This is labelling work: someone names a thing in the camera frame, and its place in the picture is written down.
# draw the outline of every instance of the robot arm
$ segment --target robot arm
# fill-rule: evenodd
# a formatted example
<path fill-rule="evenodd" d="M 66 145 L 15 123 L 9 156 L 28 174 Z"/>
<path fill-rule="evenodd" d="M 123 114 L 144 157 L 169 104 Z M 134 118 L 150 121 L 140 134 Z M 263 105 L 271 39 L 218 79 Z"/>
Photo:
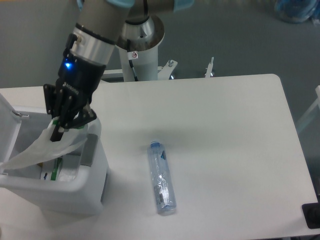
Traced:
<path fill-rule="evenodd" d="M 51 141 L 65 129 L 79 128 L 97 118 L 90 108 L 106 65 L 126 20 L 188 8 L 194 0 L 85 0 L 68 37 L 55 85 L 45 84 L 46 111 L 55 118 Z"/>

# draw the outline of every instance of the white plastic bag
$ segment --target white plastic bag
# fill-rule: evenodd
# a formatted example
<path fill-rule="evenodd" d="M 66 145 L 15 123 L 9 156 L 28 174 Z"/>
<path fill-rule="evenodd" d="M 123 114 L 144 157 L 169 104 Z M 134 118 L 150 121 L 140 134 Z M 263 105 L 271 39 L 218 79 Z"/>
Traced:
<path fill-rule="evenodd" d="M 73 152 L 87 140 L 88 125 L 81 129 L 69 129 L 65 132 L 60 141 L 52 142 L 50 137 L 55 125 L 50 123 L 44 129 L 37 140 L 35 140 L 25 151 L 19 153 L 9 161 L 0 164 L 1 169 L 21 169 L 31 165 L 50 161 Z"/>

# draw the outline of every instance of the white bin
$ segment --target white bin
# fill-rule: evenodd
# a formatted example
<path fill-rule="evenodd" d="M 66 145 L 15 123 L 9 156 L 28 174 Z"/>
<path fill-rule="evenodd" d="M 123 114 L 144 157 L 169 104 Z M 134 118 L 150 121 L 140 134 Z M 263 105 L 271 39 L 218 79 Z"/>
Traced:
<path fill-rule="evenodd" d="M 43 108 L 15 107 L 0 94 L 0 162 L 9 161 L 29 147 L 51 117 Z M 29 202 L 58 212 L 98 214 L 110 173 L 100 140 L 99 119 L 88 124 L 87 141 L 70 155 L 79 158 L 75 178 L 71 181 L 41 179 L 42 168 L 33 165 L 15 170 L 0 169 L 0 187 Z"/>

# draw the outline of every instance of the white sticker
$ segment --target white sticker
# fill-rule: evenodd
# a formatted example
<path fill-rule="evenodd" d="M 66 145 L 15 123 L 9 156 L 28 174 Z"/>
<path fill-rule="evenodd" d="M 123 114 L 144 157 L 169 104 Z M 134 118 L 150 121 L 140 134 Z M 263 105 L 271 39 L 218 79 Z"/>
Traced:
<path fill-rule="evenodd" d="M 129 60 L 138 59 L 138 52 L 137 51 L 128 52 L 128 59 Z"/>

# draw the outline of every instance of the white table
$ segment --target white table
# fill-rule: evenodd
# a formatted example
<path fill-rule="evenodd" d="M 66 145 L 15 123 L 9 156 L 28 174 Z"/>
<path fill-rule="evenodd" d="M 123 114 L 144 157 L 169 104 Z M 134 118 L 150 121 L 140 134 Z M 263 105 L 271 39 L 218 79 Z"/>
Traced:
<path fill-rule="evenodd" d="M 44 107 L 41 87 L 1 89 Z M 41 211 L 0 189 L 1 240 L 249 240 L 313 235 L 317 201 L 275 75 L 102 83 L 92 108 L 111 168 L 104 212 Z M 177 212 L 156 212 L 146 148 L 166 147 Z"/>

